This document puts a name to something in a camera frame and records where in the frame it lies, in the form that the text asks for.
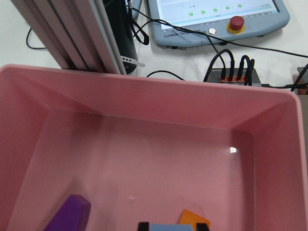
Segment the bin floor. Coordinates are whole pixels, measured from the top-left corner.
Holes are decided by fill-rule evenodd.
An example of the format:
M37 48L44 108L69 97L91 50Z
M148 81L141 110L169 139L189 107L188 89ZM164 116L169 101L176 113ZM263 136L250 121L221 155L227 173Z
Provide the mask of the bin floor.
M43 230L70 194L91 202L89 231L135 231L140 221L175 224L185 208L210 220L211 231L252 231L253 137L52 111L8 230Z

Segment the red emergency stop button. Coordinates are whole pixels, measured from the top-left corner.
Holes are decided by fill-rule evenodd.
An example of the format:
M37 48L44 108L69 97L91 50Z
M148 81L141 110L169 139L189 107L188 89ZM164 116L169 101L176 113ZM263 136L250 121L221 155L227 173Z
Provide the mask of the red emergency stop button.
M234 16L230 19L230 23L227 25L229 32L238 34L244 30L245 20L241 16Z

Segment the white table surface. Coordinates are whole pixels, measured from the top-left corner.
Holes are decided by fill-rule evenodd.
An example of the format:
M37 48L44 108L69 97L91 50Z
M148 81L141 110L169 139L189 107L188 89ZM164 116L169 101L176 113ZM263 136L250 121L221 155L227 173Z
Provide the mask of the white table surface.
M307 27L307 0L284 0L284 4L291 15L289 24L262 38L246 38L236 42L286 50L308 55L308 27ZM138 22L143 24L146 19L141 15ZM59 68L53 57L45 50L31 50L26 46L25 39L29 26L11 1L0 0L0 66L5 64L26 64ZM186 50L171 50L159 48L152 39L148 46L135 42L139 61L146 67L139 67L133 74L146 76L155 70L168 70L176 73L186 80L202 81L207 67L215 55L215 51L209 45L187 48ZM43 46L34 33L30 37L30 45ZM308 59L276 53L261 51L251 48L236 47L233 45L220 46L219 50L228 48L235 57L236 66L242 55L247 54L256 61L255 69L262 83L270 83L274 86L291 84L292 78L298 73L296 68L305 66ZM219 59L214 67L222 67ZM153 77L174 78L168 74L155 74Z

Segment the white cable tie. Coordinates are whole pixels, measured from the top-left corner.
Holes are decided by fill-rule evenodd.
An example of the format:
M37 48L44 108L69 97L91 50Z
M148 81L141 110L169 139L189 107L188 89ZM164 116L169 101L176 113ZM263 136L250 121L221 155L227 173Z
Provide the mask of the white cable tie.
M123 62L130 63L130 64L135 64L135 65L140 66L140 67L145 67L145 64L139 63L139 62L138 62L137 60L135 60L135 59L128 58L128 57L125 57L125 56L121 56L121 58L122 58L122 61L123 61Z

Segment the black cylinder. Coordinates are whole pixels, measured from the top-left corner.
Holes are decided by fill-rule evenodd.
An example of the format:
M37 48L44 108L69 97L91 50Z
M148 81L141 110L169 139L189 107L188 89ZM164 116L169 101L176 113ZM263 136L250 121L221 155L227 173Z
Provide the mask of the black cylinder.
M137 60L134 39L129 26L125 0L103 0L107 16L115 36L120 55ZM123 62L126 73L135 70L136 65Z

